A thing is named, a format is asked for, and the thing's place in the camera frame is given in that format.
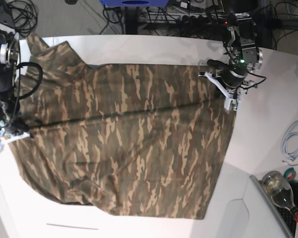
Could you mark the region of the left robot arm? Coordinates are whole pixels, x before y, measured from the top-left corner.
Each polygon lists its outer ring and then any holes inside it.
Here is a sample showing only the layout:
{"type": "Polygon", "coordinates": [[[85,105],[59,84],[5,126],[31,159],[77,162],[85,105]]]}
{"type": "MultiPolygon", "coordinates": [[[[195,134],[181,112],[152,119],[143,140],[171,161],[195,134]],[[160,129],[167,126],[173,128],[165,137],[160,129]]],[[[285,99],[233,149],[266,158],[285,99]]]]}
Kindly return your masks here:
{"type": "Polygon", "coordinates": [[[263,62],[262,51],[255,42],[256,23],[251,16],[257,7],[256,0],[219,0],[205,9],[210,22],[219,27],[224,53],[229,57],[228,63],[208,60],[208,65],[218,70],[215,79],[224,89],[248,90],[267,79],[254,72],[263,62]]]}

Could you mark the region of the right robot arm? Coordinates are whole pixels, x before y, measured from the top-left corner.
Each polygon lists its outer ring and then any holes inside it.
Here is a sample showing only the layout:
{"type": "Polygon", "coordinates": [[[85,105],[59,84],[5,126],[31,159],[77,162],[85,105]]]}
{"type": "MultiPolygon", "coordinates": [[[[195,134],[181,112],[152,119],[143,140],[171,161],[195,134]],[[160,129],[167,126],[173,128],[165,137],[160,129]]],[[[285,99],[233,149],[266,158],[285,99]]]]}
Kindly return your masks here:
{"type": "Polygon", "coordinates": [[[0,131],[17,135],[29,131],[28,125],[19,116],[20,101],[30,97],[39,88],[43,79],[42,67],[33,62],[19,62],[19,34],[15,29],[12,12],[5,1],[0,0],[0,131]],[[16,72],[24,66],[38,70],[38,80],[28,93],[21,95],[15,84],[16,72]]]}

